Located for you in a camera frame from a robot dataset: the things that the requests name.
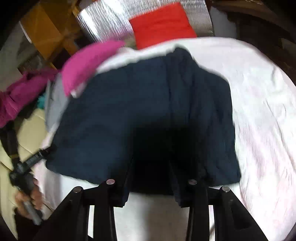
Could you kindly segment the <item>dark person's left forearm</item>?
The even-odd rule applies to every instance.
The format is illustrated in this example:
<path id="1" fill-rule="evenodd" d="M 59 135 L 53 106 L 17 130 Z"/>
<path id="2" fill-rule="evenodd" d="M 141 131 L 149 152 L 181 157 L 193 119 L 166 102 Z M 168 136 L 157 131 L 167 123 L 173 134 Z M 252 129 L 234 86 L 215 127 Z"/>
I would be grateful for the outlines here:
<path id="1" fill-rule="evenodd" d="M 21 216 L 17 208 L 15 208 L 14 212 L 18 240 L 33 240 L 40 228 L 43 226 L 43 223 L 35 225 L 31 219 Z"/>

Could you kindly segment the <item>person's left hand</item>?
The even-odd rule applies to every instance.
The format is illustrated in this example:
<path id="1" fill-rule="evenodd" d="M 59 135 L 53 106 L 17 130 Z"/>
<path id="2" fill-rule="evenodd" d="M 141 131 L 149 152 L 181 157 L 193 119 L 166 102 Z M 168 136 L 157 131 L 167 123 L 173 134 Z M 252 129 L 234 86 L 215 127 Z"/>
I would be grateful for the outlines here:
<path id="1" fill-rule="evenodd" d="M 36 210 L 41 210 L 43 206 L 43 197 L 36 178 L 33 178 L 33 184 L 34 188 L 31 191 L 30 196 L 20 190 L 15 193 L 16 211 L 18 214 L 28 219 L 32 219 L 32 216 L 26 210 L 24 206 L 25 202 L 30 202 Z"/>

